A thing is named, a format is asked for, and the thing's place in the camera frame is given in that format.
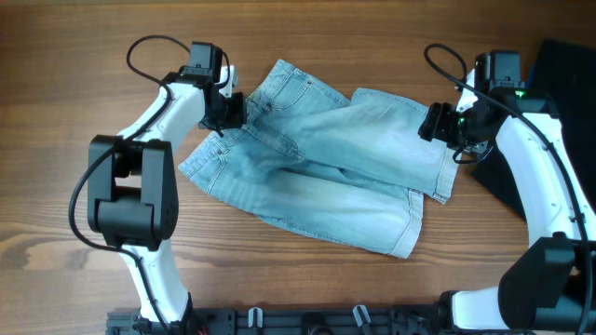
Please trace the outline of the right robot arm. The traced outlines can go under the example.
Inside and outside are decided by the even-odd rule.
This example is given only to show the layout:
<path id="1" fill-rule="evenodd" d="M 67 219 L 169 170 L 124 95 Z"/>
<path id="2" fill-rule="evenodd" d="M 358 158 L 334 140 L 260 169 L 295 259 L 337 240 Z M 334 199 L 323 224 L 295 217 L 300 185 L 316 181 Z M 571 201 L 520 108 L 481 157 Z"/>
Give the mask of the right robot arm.
<path id="1" fill-rule="evenodd" d="M 520 69 L 517 52 L 480 54 L 454 80 L 458 103 L 432 104 L 418 131 L 426 141 L 443 141 L 461 165 L 496 148 L 512 173 L 529 236 L 529 248 L 497 286 L 440 296 L 434 333 L 595 330 L 595 214 L 563 145 L 554 100 L 528 89 Z"/>

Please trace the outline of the light blue denim shorts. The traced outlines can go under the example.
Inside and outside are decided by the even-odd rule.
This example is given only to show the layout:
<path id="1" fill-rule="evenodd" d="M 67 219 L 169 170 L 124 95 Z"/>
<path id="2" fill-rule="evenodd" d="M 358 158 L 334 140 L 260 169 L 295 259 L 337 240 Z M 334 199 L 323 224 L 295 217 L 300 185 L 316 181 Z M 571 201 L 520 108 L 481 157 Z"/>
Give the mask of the light blue denim shorts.
<path id="1" fill-rule="evenodd" d="M 201 191 L 289 232 L 405 259 L 424 200 L 452 194 L 454 151 L 424 141 L 427 107 L 383 91 L 346 97 L 279 60 L 247 98 L 248 120 L 180 164 Z"/>

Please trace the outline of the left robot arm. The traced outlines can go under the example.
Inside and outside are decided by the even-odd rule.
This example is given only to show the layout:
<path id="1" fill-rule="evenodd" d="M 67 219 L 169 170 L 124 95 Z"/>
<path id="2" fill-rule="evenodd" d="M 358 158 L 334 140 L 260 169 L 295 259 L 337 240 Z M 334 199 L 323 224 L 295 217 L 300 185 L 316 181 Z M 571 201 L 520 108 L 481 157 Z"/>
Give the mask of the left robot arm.
<path id="1" fill-rule="evenodd" d="M 157 80 L 155 100 L 132 125 L 91 141 L 80 181 L 89 229 L 129 268 L 141 300 L 130 327 L 139 334 L 199 331 L 171 248 L 179 216 L 173 156 L 194 127 L 222 134 L 246 122 L 227 54 L 205 42 L 186 51 L 188 63 Z"/>

